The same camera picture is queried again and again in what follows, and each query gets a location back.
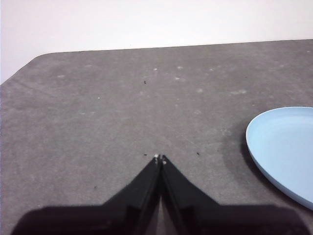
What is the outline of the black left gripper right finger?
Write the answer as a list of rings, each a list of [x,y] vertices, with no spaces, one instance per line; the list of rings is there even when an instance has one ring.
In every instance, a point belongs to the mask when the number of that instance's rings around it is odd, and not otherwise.
[[[192,184],[165,156],[163,203],[179,235],[304,235],[291,209],[274,205],[221,205]]]

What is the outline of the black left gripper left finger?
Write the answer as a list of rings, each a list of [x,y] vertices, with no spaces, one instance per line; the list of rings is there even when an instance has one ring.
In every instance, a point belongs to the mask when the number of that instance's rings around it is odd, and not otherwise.
[[[154,217],[161,170],[155,156],[121,191],[102,205],[56,206],[23,215],[14,235],[143,235]]]

